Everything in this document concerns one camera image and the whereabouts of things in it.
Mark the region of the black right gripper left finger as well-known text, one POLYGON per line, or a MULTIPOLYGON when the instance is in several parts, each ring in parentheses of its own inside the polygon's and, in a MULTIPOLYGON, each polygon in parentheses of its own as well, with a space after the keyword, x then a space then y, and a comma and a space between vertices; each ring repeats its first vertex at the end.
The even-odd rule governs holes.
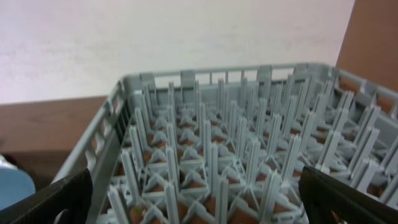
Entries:
POLYGON ((1 223, 85 223, 92 195, 90 171, 82 169, 1 210, 1 223))

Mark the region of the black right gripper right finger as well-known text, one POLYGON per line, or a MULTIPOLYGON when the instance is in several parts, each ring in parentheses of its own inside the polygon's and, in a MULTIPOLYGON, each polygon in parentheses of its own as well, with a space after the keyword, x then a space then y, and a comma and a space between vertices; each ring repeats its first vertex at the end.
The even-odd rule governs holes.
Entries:
POLYGON ((314 167, 303 168, 298 189, 310 223, 397 223, 396 209, 314 167))

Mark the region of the blue plate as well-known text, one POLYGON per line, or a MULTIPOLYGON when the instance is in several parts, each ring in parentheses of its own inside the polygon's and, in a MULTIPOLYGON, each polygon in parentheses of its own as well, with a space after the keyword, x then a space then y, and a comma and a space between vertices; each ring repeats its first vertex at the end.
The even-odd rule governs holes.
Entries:
POLYGON ((1 210, 35 194, 32 177, 20 169, 1 167, 1 210))

